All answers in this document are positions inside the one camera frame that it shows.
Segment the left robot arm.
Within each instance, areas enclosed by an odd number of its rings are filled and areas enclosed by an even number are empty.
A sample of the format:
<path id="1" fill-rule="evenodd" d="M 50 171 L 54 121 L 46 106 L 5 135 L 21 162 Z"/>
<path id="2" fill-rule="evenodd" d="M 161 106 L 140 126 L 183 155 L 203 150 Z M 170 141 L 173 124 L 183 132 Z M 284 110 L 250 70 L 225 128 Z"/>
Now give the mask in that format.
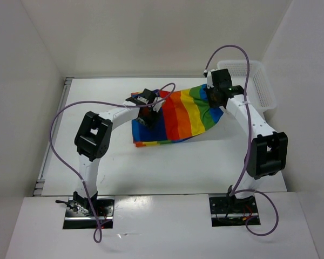
<path id="1" fill-rule="evenodd" d="M 154 104 L 159 100 L 161 97 L 158 96 L 158 91 L 144 89 L 127 98 L 122 107 L 102 113 L 89 111 L 84 115 L 75 137 L 82 179 L 73 192 L 73 201 L 84 215 L 92 215 L 97 209 L 98 167 L 109 148 L 112 131 L 131 120 L 149 129 L 154 127 L 164 104 Z"/>

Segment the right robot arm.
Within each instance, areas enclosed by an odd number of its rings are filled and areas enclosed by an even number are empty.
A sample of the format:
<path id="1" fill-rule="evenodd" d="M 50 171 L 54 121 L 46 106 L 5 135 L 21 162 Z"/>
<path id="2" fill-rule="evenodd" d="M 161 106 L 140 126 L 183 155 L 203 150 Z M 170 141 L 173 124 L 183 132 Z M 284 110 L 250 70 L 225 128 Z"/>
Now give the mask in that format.
<path id="1" fill-rule="evenodd" d="M 210 107 L 223 108 L 232 115 L 248 137 L 243 170 L 226 195 L 227 208 L 238 212 L 265 177 L 285 168 L 288 137 L 266 123 L 249 101 L 247 87 L 234 86 L 228 69 L 204 71 L 204 76 Z"/>

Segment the rainbow striped shorts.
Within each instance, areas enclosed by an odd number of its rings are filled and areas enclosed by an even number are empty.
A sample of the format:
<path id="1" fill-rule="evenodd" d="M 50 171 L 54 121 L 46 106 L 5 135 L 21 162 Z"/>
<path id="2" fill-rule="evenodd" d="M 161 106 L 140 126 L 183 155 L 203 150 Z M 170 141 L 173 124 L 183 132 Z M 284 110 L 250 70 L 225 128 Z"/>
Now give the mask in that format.
<path id="1" fill-rule="evenodd" d="M 132 120 L 135 146 L 183 142 L 214 127 L 223 111 L 219 107 L 209 106 L 205 88 L 203 84 L 173 92 L 161 107 L 161 115 L 152 129 Z"/>

